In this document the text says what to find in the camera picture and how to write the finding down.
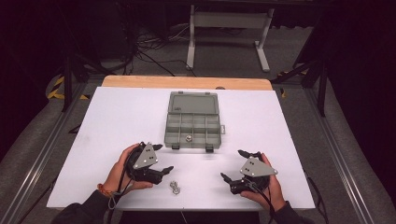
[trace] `black sleeve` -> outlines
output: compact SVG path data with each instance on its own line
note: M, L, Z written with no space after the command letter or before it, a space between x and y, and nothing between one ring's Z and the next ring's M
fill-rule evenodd
M96 190L83 204L72 203L59 213L52 224L85 224L104 223L104 215L108 208L108 198Z
M290 203L275 212L274 220L277 224L299 224L301 223L300 216L291 208Z

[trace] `human hand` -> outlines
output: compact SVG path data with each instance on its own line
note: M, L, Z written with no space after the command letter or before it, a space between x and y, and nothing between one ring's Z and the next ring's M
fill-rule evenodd
M110 173L108 174L107 180L103 184L104 190L112 191L112 192L116 192L118 190L120 178L121 178L122 171L124 168L124 163L127 160L128 156L131 154L131 152L138 146L139 146L139 144L134 144L130 147L127 147L126 149L124 149L122 151L119 160L114 164L113 168L111 168ZM147 188L152 188L152 186L153 186L152 183L149 183L146 181L132 182L133 180L131 180L131 178L127 174L125 174L122 179L120 189L125 189L125 187L128 185L128 183L130 183L130 181L131 181L131 184L133 184L133 185L131 188L128 188L127 191L124 192L124 194L126 194L134 189L147 189Z
M262 160L265 164L271 166L271 163L268 161L267 157L262 153ZM267 198L271 200L271 204L274 207L275 212L285 206L286 202L283 199L282 188L280 187L279 181L277 181L275 175L270 175L270 184L268 188L266 188L263 193ZM255 193L251 191L242 191L240 193L242 197L250 199L256 203L259 203L263 208L269 210L270 206L267 201L260 195L260 193Z

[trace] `metal bar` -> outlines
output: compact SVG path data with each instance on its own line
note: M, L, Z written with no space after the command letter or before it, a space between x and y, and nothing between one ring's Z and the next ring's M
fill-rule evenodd
M8 210L6 211L5 215L1 220L1 224L3 223L16 223L18 216L21 214L21 210L26 203L27 199L29 198L30 194L32 193L33 188L41 176L44 167L47 164L47 161L50 158L52 150L58 140L58 137L69 118L71 112L73 111L76 102L79 99L79 96L82 94L83 90L85 89L85 83L78 83L76 90L73 94L73 99L71 105L67 108L66 111L61 113L60 117L57 119L52 132L49 135L46 143L42 147L40 153L38 154L37 158L35 159L35 163L33 164L32 168L28 172L27 176L25 177L23 183L21 184L18 193L16 194L14 200L12 201L11 205L9 206Z
M315 93L311 89L304 89L304 91L311 108L315 111L315 116L319 122L319 125L329 142L331 148L330 153L332 155L335 167L341 176L344 187L346 188L346 192L350 201L352 201L352 205L355 208L360 222L366 224L374 223L373 218L371 217L370 212L368 211L367 206L361 196L359 188L356 185L355 178L353 177L352 173L350 173L341 149L335 141L335 138L332 134L332 129L330 128L326 118L323 118L317 109L317 99Z

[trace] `white tabletop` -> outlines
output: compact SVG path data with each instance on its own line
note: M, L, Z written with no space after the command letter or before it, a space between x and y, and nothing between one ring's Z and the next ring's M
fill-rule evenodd
M278 170L283 195L294 208L314 208L302 165L274 91L143 89L100 87L96 90L78 136L52 191L47 207L65 208L83 203L106 180L107 174L128 146L141 141L163 144L171 91L216 92L219 115L226 134L214 153L200 148L156 151L159 162L151 169L175 166L152 189L123 196L122 210L224 210L261 208L232 195L219 173L240 179L247 159L238 149L264 152ZM177 181L181 192L169 186Z

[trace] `equipment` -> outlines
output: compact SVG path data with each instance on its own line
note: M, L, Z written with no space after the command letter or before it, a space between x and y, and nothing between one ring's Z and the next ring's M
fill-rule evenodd
M148 181L158 185L163 180L164 175L168 175L173 166L162 171L151 170L149 167L158 162L155 151L163 145L152 145L150 142L141 142L128 157L126 164L126 174L134 181Z
M244 177L240 180L231 180L224 173L220 173L224 181L230 185L231 193L239 194L244 190L258 192L258 190L266 189L270 183L269 175L277 175L277 170L263 162L260 152L248 153L238 150L238 153L247 158L247 162L240 171Z

